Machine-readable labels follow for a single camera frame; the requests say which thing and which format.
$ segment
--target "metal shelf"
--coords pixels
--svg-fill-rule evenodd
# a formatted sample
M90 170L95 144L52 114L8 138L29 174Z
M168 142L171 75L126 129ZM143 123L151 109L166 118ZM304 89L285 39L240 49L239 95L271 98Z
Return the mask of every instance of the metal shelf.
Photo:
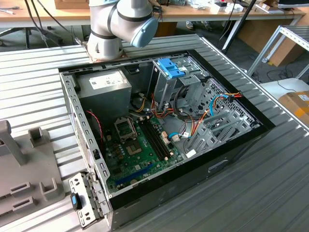
M278 36L282 34L290 40L294 41L307 51L309 51L309 26L278 26L275 33L271 36L260 55L256 58L252 66L248 70L248 76L251 76L256 70L258 64L263 60L265 53L271 48ZM267 58L264 58L263 62L267 62L272 55L278 50L280 43L277 43L271 50ZM309 69L309 64L304 70L296 77L300 78Z

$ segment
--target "ribbed aluminum surface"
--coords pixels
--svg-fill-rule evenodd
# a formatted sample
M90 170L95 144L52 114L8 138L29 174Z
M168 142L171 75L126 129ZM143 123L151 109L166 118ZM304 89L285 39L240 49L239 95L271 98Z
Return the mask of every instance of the ribbed aluminum surface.
M283 26L280 32L309 51L309 26Z
M309 26L284 26L292 33L309 42Z
M196 35L156 38L142 49L125 43L129 57L195 49L277 127L239 162L117 231L307 231L309 227L308 128L282 110L258 84ZM64 188L85 170L67 116L57 68L88 61L80 46L2 53L0 120L13 136L41 126L50 133ZM103 222L89 231L104 232ZM69 196L0 231L81 231Z

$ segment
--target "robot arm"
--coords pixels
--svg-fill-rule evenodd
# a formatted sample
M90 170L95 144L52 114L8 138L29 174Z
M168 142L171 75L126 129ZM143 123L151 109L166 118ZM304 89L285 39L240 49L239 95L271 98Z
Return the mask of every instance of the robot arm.
M157 30L148 0L90 0L91 57L111 60L122 54L121 40L135 47L146 46Z

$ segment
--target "sticker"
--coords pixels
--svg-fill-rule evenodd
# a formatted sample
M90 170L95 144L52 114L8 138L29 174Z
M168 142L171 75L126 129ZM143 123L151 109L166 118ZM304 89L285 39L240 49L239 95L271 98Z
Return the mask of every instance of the sticker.
M185 154L186 156L187 156L187 158L190 158L190 157L192 157L193 155L195 155L197 152L194 150L194 149L192 149L191 151L189 151L187 154Z
M180 67L178 68L180 71L187 71L187 68L186 67Z
M189 137L189 133L188 132L184 132L183 133L183 137L188 138Z
M309 97L307 95L304 94L299 94L298 95L303 101L309 101Z
M113 73L104 76L92 77L89 79L89 82L93 89L99 89L123 84L124 80L119 73Z

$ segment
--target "green motherboard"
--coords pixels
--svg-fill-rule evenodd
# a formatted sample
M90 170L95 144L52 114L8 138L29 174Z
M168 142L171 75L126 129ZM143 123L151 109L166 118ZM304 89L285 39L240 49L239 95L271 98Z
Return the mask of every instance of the green motherboard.
M145 131L145 129L141 128L141 126L144 127L145 125L141 125L139 121L132 121L137 137L134 140L126 140L124 143L120 142L115 127L104 132L108 138L106 140L105 160L111 174L107 179L110 192L116 192L183 160L177 148L172 144L166 145L162 143L165 146L163 150L168 151L169 157L163 159L158 154L160 152L155 152L156 149L152 148L148 139L156 137L163 140L161 136L163 129L159 121L154 117L149 119L147 123L152 128L148 126L148 130ZM127 130L130 132L124 124L121 127L120 131ZM149 130L155 132L156 135L152 134L150 137Z

